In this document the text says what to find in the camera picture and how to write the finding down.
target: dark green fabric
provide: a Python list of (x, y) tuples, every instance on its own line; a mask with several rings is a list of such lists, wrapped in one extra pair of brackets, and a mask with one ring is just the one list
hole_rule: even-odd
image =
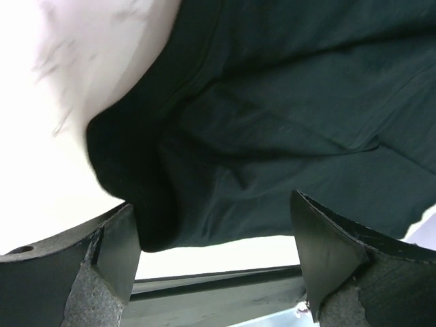
[(436, 202), (436, 2), (182, 2), (88, 127), (145, 251), (290, 235), (291, 191), (394, 238)]

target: hole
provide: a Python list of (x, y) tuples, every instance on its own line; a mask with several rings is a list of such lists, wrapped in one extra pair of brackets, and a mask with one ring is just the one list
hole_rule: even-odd
[(24, 247), (17, 247), (15, 250), (10, 251), (8, 254), (18, 254), (18, 253), (30, 252), (34, 249), (35, 249), (35, 247), (32, 245), (25, 245)]

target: black plastic piece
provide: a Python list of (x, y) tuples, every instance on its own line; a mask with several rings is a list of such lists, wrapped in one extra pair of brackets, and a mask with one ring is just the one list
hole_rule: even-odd
[(2, 255), (0, 326), (118, 326), (139, 257), (126, 204)]
[(350, 221), (303, 193), (292, 223), (321, 327), (436, 326), (436, 252)]

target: clothing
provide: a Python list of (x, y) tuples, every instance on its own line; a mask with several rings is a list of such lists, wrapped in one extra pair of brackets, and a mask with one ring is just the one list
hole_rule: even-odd
[(87, 129), (145, 251), (292, 235), (299, 189), (394, 238), (436, 202), (436, 1), (184, 0)]

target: white fabric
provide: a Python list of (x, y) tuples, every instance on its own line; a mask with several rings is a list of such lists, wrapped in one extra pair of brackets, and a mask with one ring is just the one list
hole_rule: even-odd
[(0, 4), (0, 253), (121, 202), (95, 180), (84, 129), (150, 67), (178, 5), (179, 0)]

